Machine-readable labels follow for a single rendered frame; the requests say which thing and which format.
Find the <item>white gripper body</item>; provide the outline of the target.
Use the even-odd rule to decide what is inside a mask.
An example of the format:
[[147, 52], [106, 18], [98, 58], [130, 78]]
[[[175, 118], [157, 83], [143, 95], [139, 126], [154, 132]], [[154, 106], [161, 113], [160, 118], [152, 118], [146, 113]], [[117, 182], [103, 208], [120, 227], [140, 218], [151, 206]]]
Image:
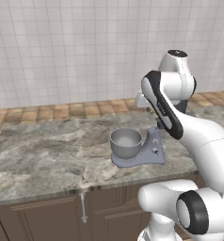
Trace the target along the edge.
[[152, 105], [145, 98], [145, 96], [141, 90], [137, 93], [137, 95], [135, 97], [135, 106], [137, 108], [151, 108], [152, 107]]

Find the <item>grey mixer bowl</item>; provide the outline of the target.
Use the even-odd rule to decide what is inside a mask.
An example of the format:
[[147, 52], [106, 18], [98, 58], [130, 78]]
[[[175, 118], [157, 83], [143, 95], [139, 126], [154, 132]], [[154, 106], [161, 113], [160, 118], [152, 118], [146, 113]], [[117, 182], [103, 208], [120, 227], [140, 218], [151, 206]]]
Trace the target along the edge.
[[116, 129], [110, 136], [112, 153], [119, 159], [132, 159], [140, 151], [142, 135], [132, 128]]

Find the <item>grey-blue stand mixer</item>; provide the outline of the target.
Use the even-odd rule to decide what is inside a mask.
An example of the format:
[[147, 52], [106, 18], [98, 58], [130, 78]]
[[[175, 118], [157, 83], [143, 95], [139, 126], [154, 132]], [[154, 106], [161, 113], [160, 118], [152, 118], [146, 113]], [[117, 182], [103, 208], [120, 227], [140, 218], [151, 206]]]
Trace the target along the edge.
[[145, 164], [165, 164], [165, 155], [160, 137], [160, 130], [152, 126], [147, 130], [145, 141], [142, 141], [139, 153], [132, 159], [119, 159], [111, 153], [111, 161], [120, 169], [132, 168]]

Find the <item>brown cupboard door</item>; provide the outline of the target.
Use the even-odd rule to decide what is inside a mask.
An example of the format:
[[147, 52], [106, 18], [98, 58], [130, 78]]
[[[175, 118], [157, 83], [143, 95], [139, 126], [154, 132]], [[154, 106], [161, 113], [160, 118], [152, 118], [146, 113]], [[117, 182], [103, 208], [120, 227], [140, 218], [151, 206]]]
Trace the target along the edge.
[[0, 205], [8, 241], [84, 241], [81, 204], [75, 195]]
[[141, 185], [127, 185], [91, 193], [93, 241], [137, 241], [150, 214], [141, 209]]

